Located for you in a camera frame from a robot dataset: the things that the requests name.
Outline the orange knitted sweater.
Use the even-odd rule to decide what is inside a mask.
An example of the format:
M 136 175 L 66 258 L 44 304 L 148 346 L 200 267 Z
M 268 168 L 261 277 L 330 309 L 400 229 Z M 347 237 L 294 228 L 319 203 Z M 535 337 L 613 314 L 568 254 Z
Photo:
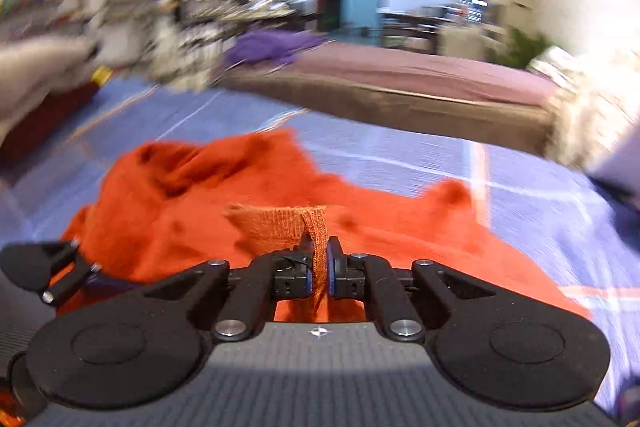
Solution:
M 533 260 L 476 220 L 471 192 L 445 180 L 416 197 L 369 190 L 321 171 L 285 130 L 206 145 L 150 142 L 122 156 L 96 202 L 64 239 L 105 274 L 139 284 L 213 260 L 242 268 L 296 246 L 314 248 L 312 291 L 277 307 L 283 322 L 359 322 L 363 307 L 329 294 L 328 250 L 385 258 L 396 268 L 428 259 L 576 314 Z

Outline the blue plaid bed sheet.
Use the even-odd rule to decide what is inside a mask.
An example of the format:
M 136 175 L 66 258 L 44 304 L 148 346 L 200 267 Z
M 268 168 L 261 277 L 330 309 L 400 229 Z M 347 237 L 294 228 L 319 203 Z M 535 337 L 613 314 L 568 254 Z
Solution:
M 600 406 L 612 410 L 637 379 L 637 211 L 579 172 L 498 146 L 360 124 L 248 93 L 115 80 L 23 164 L 2 172 L 2 241 L 56 239 L 96 199 L 114 161 L 145 142 L 209 142 L 280 127 L 296 133 L 323 171 L 363 187 L 414 196 L 447 178 L 468 184 L 488 227 L 535 260 L 608 337 Z

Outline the dark red folded garment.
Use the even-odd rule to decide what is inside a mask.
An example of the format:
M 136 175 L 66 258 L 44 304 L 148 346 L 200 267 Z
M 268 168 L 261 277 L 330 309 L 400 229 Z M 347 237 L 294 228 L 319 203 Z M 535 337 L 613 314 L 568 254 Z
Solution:
M 6 132 L 1 143 L 1 167 L 11 167 L 37 150 L 62 122 L 88 105 L 100 89 L 99 83 L 91 80 L 70 91 L 49 93 Z

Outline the yellow object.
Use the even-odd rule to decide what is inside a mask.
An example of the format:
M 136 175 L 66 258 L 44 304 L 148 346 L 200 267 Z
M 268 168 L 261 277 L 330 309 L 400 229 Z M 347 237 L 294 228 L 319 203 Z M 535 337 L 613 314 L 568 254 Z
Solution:
M 104 87 L 112 78 L 113 71 L 106 66 L 99 66 L 92 74 L 91 81 L 100 88 Z

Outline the beige folded garment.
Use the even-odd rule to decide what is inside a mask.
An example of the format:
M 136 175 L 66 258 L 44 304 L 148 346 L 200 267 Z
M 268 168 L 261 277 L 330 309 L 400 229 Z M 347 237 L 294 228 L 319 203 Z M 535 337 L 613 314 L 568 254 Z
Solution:
M 91 80 L 99 43 L 87 36 L 41 36 L 1 46 L 1 142 L 49 94 Z

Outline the mauve covered bed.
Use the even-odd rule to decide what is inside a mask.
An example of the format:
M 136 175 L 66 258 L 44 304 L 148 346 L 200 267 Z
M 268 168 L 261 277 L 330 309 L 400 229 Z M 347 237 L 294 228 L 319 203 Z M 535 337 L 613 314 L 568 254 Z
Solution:
M 332 116 L 544 155 L 555 84 L 524 70 L 330 41 L 291 64 L 233 65 L 224 87 Z

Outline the floral beige bedding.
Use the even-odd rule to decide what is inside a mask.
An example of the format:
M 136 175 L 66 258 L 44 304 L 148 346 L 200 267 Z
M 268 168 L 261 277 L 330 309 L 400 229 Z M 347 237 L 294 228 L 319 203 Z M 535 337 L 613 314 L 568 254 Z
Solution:
M 544 157 L 584 170 L 614 152 L 639 122 L 639 53 L 590 64 L 558 46 L 531 60 L 527 70 L 555 84 Z

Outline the green potted plant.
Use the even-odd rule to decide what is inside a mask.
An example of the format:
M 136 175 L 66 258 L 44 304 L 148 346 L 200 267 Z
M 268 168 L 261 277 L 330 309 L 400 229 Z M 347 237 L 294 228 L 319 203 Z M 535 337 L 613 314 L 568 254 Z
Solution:
M 504 67 L 526 69 L 535 57 L 550 46 L 552 42 L 540 32 L 529 35 L 520 28 L 510 27 L 506 47 L 501 52 L 495 52 L 490 61 Z

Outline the purple blanket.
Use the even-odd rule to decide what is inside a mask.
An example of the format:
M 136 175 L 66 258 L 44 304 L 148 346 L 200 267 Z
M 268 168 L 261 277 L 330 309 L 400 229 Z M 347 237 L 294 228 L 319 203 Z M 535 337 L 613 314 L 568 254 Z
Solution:
M 292 64 L 297 54 L 328 41 L 324 35 L 307 31 L 258 29 L 239 35 L 235 44 L 224 54 L 224 66 L 271 62 L 276 65 Z

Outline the dark side table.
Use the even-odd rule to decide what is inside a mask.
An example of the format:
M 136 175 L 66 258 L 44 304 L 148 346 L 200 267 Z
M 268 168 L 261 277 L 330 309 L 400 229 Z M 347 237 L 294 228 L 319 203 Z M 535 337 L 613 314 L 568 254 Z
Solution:
M 380 46 L 422 54 L 439 54 L 439 36 L 449 20 L 437 16 L 423 16 L 388 11 L 381 14 Z

